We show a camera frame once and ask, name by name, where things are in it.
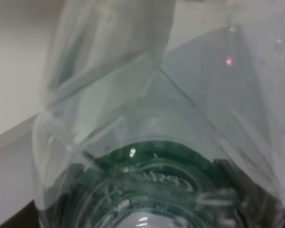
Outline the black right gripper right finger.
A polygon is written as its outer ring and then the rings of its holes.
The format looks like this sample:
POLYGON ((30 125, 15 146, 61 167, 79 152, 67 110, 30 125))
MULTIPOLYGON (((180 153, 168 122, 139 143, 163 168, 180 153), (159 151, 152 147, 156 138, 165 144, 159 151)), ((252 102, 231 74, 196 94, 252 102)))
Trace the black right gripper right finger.
POLYGON ((215 159, 237 193, 237 212, 246 228, 283 228, 285 209, 279 200, 225 159, 215 159))

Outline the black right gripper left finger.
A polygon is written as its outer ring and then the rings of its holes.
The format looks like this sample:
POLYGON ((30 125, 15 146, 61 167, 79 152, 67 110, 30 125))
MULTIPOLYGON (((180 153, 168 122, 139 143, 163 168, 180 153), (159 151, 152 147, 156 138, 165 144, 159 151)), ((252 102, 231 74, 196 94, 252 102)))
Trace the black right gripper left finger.
POLYGON ((70 164, 55 180, 54 186, 45 191, 44 227, 62 227, 63 217, 67 210, 67 204, 71 200, 72 191, 84 170, 83 164, 70 164))

